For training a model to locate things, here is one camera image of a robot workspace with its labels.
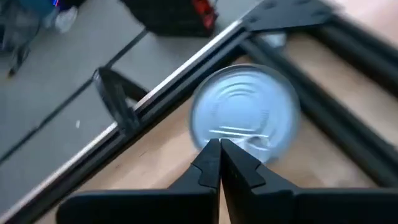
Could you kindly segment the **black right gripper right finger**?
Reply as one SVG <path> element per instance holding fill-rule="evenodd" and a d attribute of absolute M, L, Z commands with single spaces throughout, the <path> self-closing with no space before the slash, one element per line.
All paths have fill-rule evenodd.
<path fill-rule="evenodd" d="M 221 147 L 231 223 L 397 223 L 397 189 L 301 188 L 232 141 Z"/>

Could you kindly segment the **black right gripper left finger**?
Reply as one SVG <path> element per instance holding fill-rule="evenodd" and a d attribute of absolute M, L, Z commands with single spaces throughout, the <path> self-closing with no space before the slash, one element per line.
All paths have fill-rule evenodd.
<path fill-rule="evenodd" d="M 67 198 L 57 223 L 218 223 L 220 141 L 212 139 L 166 189 L 95 190 Z"/>

